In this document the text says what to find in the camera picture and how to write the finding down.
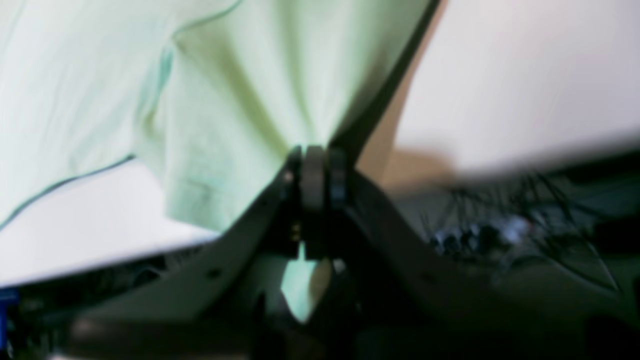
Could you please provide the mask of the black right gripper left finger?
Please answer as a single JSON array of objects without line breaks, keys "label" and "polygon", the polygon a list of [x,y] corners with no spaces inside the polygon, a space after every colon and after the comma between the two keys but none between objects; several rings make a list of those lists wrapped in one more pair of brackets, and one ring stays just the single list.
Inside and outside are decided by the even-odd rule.
[{"label": "black right gripper left finger", "polygon": [[284,360],[272,319],[288,259],[303,152],[219,239],[165,278],[99,304],[70,325],[73,360]]}]

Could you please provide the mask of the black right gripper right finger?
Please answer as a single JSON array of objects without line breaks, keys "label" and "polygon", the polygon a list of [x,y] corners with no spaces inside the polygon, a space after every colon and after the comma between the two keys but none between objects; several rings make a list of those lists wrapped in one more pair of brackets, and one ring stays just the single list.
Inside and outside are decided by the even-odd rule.
[{"label": "black right gripper right finger", "polygon": [[327,160],[327,202],[345,231],[338,255],[361,296],[359,360],[637,360],[639,328],[590,313],[576,325],[500,296],[464,275],[410,227],[386,194],[349,164]]}]

